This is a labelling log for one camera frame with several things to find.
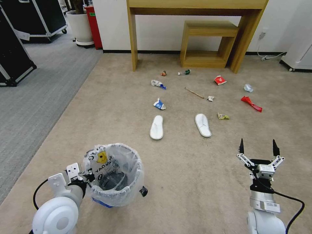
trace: plastic bottle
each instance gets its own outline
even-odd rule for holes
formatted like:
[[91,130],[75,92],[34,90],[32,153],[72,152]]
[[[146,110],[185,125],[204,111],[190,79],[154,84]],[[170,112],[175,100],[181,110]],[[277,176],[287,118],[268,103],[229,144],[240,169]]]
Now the plastic bottle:
[[188,69],[188,70],[183,71],[183,72],[178,72],[178,75],[188,75],[188,74],[190,74],[190,73],[191,73],[191,70]]

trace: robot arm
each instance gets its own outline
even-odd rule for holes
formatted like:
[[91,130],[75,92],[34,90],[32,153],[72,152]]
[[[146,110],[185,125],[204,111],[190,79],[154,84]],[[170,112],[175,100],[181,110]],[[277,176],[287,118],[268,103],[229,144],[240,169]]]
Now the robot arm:
[[86,186],[94,180],[92,172],[83,175],[78,163],[48,178],[54,198],[44,203],[32,222],[34,234],[74,234],[79,207]]
[[279,148],[273,140],[272,161],[260,159],[248,159],[244,155],[243,139],[239,147],[237,157],[251,172],[249,173],[253,184],[250,186],[250,206],[253,211],[248,212],[247,224],[249,234],[285,234],[283,222],[276,217],[280,213],[280,205],[275,203],[271,187],[273,175],[277,167],[284,161],[280,156]]

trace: red wrapper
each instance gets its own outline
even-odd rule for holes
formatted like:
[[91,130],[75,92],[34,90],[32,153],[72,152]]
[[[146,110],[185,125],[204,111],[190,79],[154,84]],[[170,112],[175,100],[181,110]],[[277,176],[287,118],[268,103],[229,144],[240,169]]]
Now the red wrapper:
[[254,103],[250,100],[249,97],[243,96],[243,97],[241,98],[241,101],[247,102],[249,105],[251,105],[251,106],[252,106],[253,108],[255,108],[257,111],[262,112],[262,107],[257,106],[256,104],[254,104]]
[[217,83],[217,85],[222,85],[226,83],[227,81],[222,76],[217,76],[214,81]]

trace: yellow sticker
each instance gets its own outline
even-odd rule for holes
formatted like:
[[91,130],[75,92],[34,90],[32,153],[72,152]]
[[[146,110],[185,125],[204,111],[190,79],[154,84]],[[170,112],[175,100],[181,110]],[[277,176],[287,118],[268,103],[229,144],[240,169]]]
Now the yellow sticker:
[[102,151],[102,152],[98,153],[97,155],[98,155],[97,162],[99,162],[99,163],[106,163],[107,162],[107,156],[106,156],[105,151]]

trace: crumpled paper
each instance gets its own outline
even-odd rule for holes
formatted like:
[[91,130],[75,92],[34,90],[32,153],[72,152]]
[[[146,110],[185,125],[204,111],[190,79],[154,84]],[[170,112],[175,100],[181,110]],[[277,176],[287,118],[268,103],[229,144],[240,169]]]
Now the crumpled paper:
[[207,100],[208,100],[208,101],[213,101],[214,98],[215,98],[214,96],[208,96],[208,97],[207,97]]
[[230,117],[228,115],[219,114],[219,112],[218,112],[218,118],[219,119],[230,119]]

